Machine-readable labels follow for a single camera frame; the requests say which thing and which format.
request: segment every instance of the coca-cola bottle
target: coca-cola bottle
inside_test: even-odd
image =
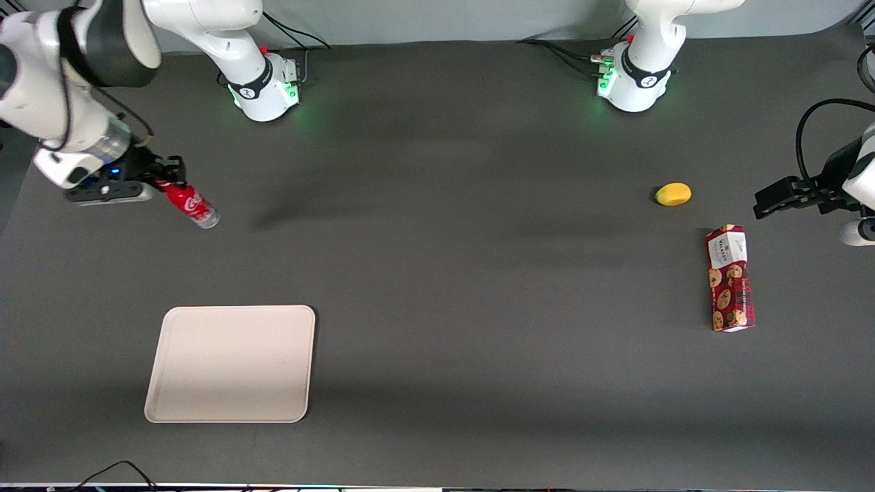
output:
[[[180,212],[188,215],[188,218],[197,224],[199,228],[211,228],[219,223],[219,211],[207,201],[192,185],[185,187],[168,181],[157,181],[164,190],[167,200],[178,208]]]

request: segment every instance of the gray wall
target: gray wall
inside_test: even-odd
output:
[[[863,1],[747,0],[734,11],[683,22],[692,38],[804,34],[843,20]],[[70,0],[23,3],[49,10]],[[264,0],[264,8],[287,25],[335,45],[492,41],[545,33],[551,39],[602,39],[629,16],[621,0]],[[266,46],[291,46],[264,20],[251,32]],[[168,32],[160,32],[159,40],[167,52],[194,51]]]

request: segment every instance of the yellow lemon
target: yellow lemon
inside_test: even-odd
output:
[[[666,207],[674,207],[690,201],[692,196],[693,192],[689,186],[683,183],[668,183],[656,192],[656,201]]]

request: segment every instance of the cable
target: cable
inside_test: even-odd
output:
[[[868,76],[863,71],[863,61],[866,59],[866,55],[872,53],[872,46],[869,45],[866,49],[860,53],[860,57],[857,58],[857,77],[860,78],[860,81],[863,82],[863,85],[869,89],[870,92],[875,93],[875,84],[872,81],[872,74],[868,74]]]
[[[866,16],[869,15],[869,12],[871,12],[872,9],[875,9],[875,2],[873,2],[872,5],[869,5],[869,8],[866,9],[865,12],[863,12],[862,14],[860,14],[859,16],[857,16],[857,20],[855,20],[854,22],[863,22],[863,19],[865,19]]]
[[[301,77],[301,80],[298,82],[303,84],[307,82],[307,75],[310,73],[310,69],[307,67],[310,64],[310,50],[304,51],[304,75]]]
[[[58,74],[59,74],[59,84],[61,86],[61,92],[64,94],[64,114],[66,116],[64,122],[64,136],[61,138],[60,145],[57,147],[49,147],[42,140],[39,141],[39,146],[46,149],[49,152],[56,152],[70,143],[70,133],[73,130],[73,108],[70,102],[70,86],[67,85],[67,74],[64,72],[64,57],[60,53],[60,49],[58,50]]]
[[[301,46],[301,49],[302,49],[302,50],[307,51],[307,50],[310,49],[310,48],[308,48],[307,46],[304,46],[303,43],[301,43],[300,41],[298,41],[298,38],[295,38],[290,32],[286,31],[286,30],[283,28],[283,25],[279,24],[279,23],[278,23],[273,17],[271,17],[271,16],[269,16],[269,15],[267,15],[267,14],[264,14],[264,18],[268,19],[268,22],[270,22],[271,24],[273,24],[274,27],[276,27],[277,29],[279,29],[280,32],[282,32],[283,34],[285,34],[286,36],[288,36],[292,41],[294,41],[295,43],[297,43],[298,46]]]
[[[296,34],[300,34],[301,36],[306,36],[307,38],[316,39],[319,43],[322,44],[322,46],[328,48],[329,50],[332,49],[331,46],[330,46],[328,43],[326,43],[325,41],[323,41],[321,38],[318,38],[318,37],[316,37],[316,36],[313,36],[313,35],[310,34],[309,32],[303,32],[303,31],[299,31],[299,30],[297,30],[297,29],[292,29],[292,28],[290,28],[288,25],[285,25],[285,24],[283,24],[282,22],[280,22],[280,21],[276,20],[275,18],[273,18],[273,17],[272,17],[269,13],[267,13],[267,12],[264,12],[263,15],[264,15],[264,18],[268,19],[268,20],[269,20],[273,25],[275,25],[276,27],[280,27],[280,26],[282,26],[283,28],[288,29],[289,31],[295,32]]]
[[[588,60],[590,58],[588,56],[574,53],[572,50],[569,50],[567,48],[563,48],[560,45],[557,45],[556,43],[551,43],[550,41],[545,41],[544,39],[525,38],[525,39],[521,39],[521,40],[517,41],[517,43],[523,43],[524,45],[544,46],[544,47],[547,47],[549,49],[559,51],[560,53],[562,53],[566,56],[569,56],[575,60]]]
[[[634,20],[638,20],[638,16],[633,15],[632,18],[630,18],[629,20],[627,20],[625,24],[623,24],[623,25],[621,25],[620,27],[618,27],[617,30],[614,31],[613,34],[611,35],[611,39],[616,38],[616,37],[617,37],[617,34],[620,34],[620,31],[622,31],[623,29],[626,29],[626,26],[629,25],[629,23],[632,22],[632,21],[634,21]]]
[[[629,27],[627,27],[626,30],[623,31],[622,34],[620,34],[619,38],[620,38],[620,39],[625,38],[626,35],[627,35],[629,32],[631,32],[632,29],[633,29],[636,25],[638,25],[638,18],[636,18],[636,19],[635,19],[635,22],[633,22],[632,25],[630,25]]]
[[[79,483],[79,485],[77,485],[77,486],[75,486],[75,487],[73,487],[73,488],[70,488],[70,489],[69,489],[69,492],[73,492],[74,490],[79,490],[80,488],[82,488],[83,486],[85,486],[86,483],[92,481],[96,476],[98,476],[98,475],[100,475],[100,474],[104,474],[104,473],[108,472],[109,470],[111,470],[111,469],[113,469],[113,468],[115,468],[115,467],[117,467],[117,466],[119,466],[119,465],[122,465],[122,464],[125,464],[125,465],[128,465],[129,467],[134,468],[134,471],[136,471],[136,472],[137,472],[137,473],[143,478],[143,481],[146,482],[146,485],[149,486],[149,490],[151,490],[151,492],[158,492],[158,485],[157,485],[154,481],[152,481],[151,478],[149,478],[148,476],[146,476],[146,474],[143,473],[143,470],[141,470],[140,468],[137,467],[137,465],[131,463],[131,462],[128,461],[128,460],[117,461],[117,462],[113,463],[112,465],[109,465],[108,467],[105,467],[103,470],[101,470],[101,471],[99,471],[99,472],[97,472],[97,473],[95,473],[95,474],[91,474],[87,479],[81,481],[81,482]]]
[[[517,43],[518,43],[518,44],[522,43],[522,44],[524,44],[524,45],[539,45],[539,46],[544,46],[544,47],[546,47],[548,50],[550,50],[551,53],[553,53],[553,54],[555,54],[557,57],[559,57],[559,59],[560,59],[565,65],[567,65],[571,70],[574,70],[575,72],[577,72],[577,73],[579,73],[579,74],[590,75],[590,73],[587,72],[587,71],[585,71],[583,68],[578,67],[578,66],[574,65],[573,63],[571,63],[571,60],[565,58],[565,57],[563,56],[562,52],[559,51],[559,50],[557,50],[556,48],[554,48],[554,47],[552,47],[552,46],[545,45],[545,44],[543,44],[543,43],[533,43],[533,42],[531,42],[531,41],[536,41],[536,40],[537,40],[537,39],[523,39],[523,40],[521,40],[521,41],[517,41]]]
[[[828,198],[821,191],[820,187],[815,186],[815,182],[809,176],[809,171],[805,167],[805,160],[802,158],[802,131],[805,130],[805,123],[809,120],[812,113],[817,111],[818,108],[823,106],[827,106],[829,104],[843,104],[845,106],[853,106],[855,108],[866,109],[875,113],[875,104],[869,104],[868,102],[862,101],[854,101],[853,99],[824,99],[823,101],[818,102],[814,106],[808,108],[805,111],[805,114],[802,115],[802,118],[799,120],[799,126],[796,127],[796,164],[799,166],[799,173],[802,175],[802,180],[805,181],[805,186],[811,189],[814,192],[815,196],[822,203],[830,203],[832,199]]]
[[[149,125],[149,122],[147,122],[145,119],[143,119],[142,116],[138,115],[137,112],[136,112],[135,110],[133,110],[133,109],[129,108],[128,106],[126,106],[126,105],[124,104],[124,102],[121,102],[121,101],[119,101],[118,99],[116,99],[116,98],[115,98],[112,94],[110,94],[109,92],[103,90],[102,88],[96,87],[96,86],[94,87],[94,90],[96,90],[97,92],[103,94],[104,97],[106,97],[107,99],[109,99],[110,101],[112,101],[112,102],[113,102],[116,106],[118,106],[119,108],[124,109],[125,111],[127,111],[129,115],[133,116],[138,122],[140,122],[140,124],[143,125],[143,128],[146,129],[146,138],[143,140],[143,142],[140,142],[139,144],[134,144],[135,147],[145,147],[146,145],[149,144],[149,142],[152,141],[152,138],[155,137],[155,132],[152,131],[152,127]]]

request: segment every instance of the red box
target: red box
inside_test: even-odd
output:
[[[708,234],[705,241],[714,331],[730,333],[756,326],[745,228],[727,224]]]

